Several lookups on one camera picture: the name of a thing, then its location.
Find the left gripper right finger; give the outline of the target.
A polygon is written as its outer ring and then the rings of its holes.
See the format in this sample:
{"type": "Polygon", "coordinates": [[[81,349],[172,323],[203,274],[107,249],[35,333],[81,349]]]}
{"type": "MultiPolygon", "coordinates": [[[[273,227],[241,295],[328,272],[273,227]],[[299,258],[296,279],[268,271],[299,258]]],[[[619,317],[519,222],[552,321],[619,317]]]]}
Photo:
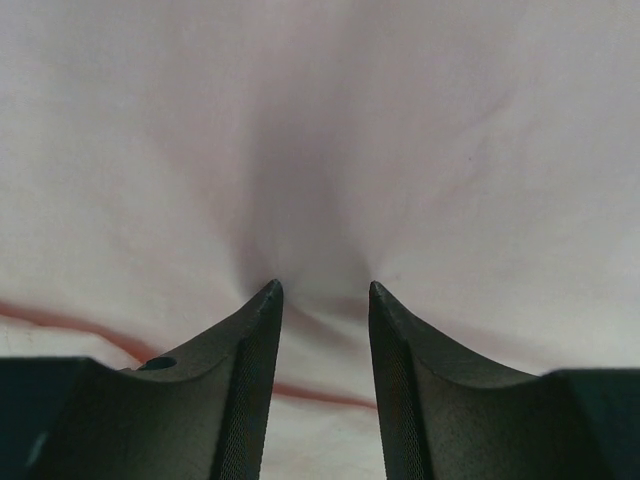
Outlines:
{"type": "Polygon", "coordinates": [[[639,373],[531,375],[478,354],[369,289],[369,338],[390,479],[635,479],[639,373]]]}

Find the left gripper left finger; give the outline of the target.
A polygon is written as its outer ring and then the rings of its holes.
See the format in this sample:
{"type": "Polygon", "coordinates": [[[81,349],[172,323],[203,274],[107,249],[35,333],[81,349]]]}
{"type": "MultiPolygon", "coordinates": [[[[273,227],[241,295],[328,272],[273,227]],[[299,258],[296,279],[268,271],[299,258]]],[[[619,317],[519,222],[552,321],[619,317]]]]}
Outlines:
{"type": "Polygon", "coordinates": [[[283,312],[271,281],[137,369],[88,357],[1,362],[5,479],[256,479],[283,312]]]}

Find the salmon pink t-shirt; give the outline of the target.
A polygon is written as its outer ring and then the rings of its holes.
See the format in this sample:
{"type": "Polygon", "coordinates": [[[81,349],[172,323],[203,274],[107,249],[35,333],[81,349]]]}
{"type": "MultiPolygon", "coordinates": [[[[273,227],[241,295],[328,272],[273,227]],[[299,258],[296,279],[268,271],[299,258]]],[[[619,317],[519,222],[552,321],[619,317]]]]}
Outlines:
{"type": "Polygon", "coordinates": [[[133,367],[271,279],[261,475],[384,475],[379,281],[516,369],[639,363],[635,1],[5,1],[1,353],[133,367]]]}

